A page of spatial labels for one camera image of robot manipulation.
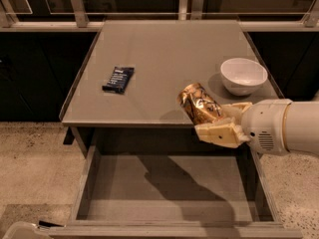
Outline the white robot base corner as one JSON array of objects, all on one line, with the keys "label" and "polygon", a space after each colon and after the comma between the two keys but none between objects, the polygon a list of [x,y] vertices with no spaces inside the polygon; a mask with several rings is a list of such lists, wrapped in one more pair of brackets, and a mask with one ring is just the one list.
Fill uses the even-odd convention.
[{"label": "white robot base corner", "polygon": [[51,228],[64,228],[64,225],[40,220],[38,223],[18,221],[12,224],[2,239],[53,239]]}]

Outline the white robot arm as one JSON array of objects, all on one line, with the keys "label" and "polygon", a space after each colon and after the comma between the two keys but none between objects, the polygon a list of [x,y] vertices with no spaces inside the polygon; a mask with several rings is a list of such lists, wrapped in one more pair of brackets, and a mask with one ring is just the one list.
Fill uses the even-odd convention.
[{"label": "white robot arm", "polygon": [[253,151],[275,155],[319,152],[318,102],[280,99],[222,108],[227,118],[195,127],[201,141],[229,148],[246,143]]}]

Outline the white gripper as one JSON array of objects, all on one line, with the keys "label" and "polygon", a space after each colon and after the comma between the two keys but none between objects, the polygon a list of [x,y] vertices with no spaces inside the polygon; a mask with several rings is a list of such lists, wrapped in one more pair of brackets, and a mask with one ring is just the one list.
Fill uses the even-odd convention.
[{"label": "white gripper", "polygon": [[258,153],[286,154],[284,123],[289,99],[264,100],[222,105],[224,113],[234,119],[222,119],[214,123],[196,125],[195,131],[201,141],[215,145],[238,148],[247,142]]}]

